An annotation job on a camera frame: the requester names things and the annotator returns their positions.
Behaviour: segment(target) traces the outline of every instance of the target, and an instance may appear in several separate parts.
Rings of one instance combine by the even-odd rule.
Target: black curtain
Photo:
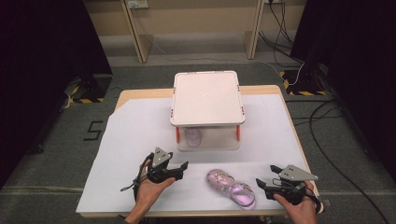
[[[0,187],[45,137],[71,80],[111,74],[82,0],[0,3]]]
[[[396,181],[395,12],[395,1],[308,0],[291,55],[310,69],[328,66],[364,150]]]

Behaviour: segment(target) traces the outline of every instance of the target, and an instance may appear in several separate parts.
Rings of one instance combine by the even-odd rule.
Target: power strip
[[[149,8],[148,0],[127,0],[128,8]]]

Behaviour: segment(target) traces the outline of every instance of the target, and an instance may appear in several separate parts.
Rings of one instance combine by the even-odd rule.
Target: gray carpet
[[[291,96],[284,91],[276,71],[263,63],[158,65],[113,67],[113,78],[101,104],[71,104],[59,114],[43,143],[44,153],[25,156],[0,191],[0,223],[111,223],[112,218],[83,218],[76,214],[80,192],[85,185],[93,160],[106,129],[107,118],[114,111],[122,90],[173,87],[178,72],[234,70],[240,85],[278,85],[284,93],[305,156],[317,182],[326,211],[319,223],[383,223],[381,216],[355,187],[325,159],[314,142],[307,118],[326,96]],[[336,102],[322,107],[313,122],[313,133],[328,158],[378,205],[390,223],[396,223],[395,183],[381,163],[371,160],[342,116]],[[88,133],[90,125],[100,131]],[[290,223],[283,217],[272,221]],[[258,223],[254,217],[157,218],[156,223]]]

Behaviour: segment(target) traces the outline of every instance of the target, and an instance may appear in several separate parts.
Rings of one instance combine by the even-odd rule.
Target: table
[[[171,107],[172,89],[123,91],[115,113],[108,120],[77,212],[84,217],[127,215],[134,206],[133,191],[120,189],[132,183],[139,164],[158,146],[167,152],[173,149],[169,169],[184,161],[190,164],[183,179],[161,195],[147,217],[283,215],[285,211],[277,202],[266,200],[255,178],[271,184],[272,178],[277,177],[270,171],[271,164],[284,168],[292,163],[308,172],[309,166],[280,88],[241,86],[240,90],[247,115],[241,126],[241,147],[230,152],[198,153],[176,149],[174,127],[167,111]],[[206,172],[215,168],[252,187],[257,202],[254,210],[242,210],[205,185]]]

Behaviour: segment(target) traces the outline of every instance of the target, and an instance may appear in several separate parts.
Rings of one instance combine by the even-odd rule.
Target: electrical outlet
[[[281,4],[281,3],[284,3],[284,2],[285,2],[285,0],[273,0],[273,4]],[[269,5],[270,1],[269,0],[264,0],[264,4]]]
[[[149,8],[148,0],[128,0],[128,8]]]

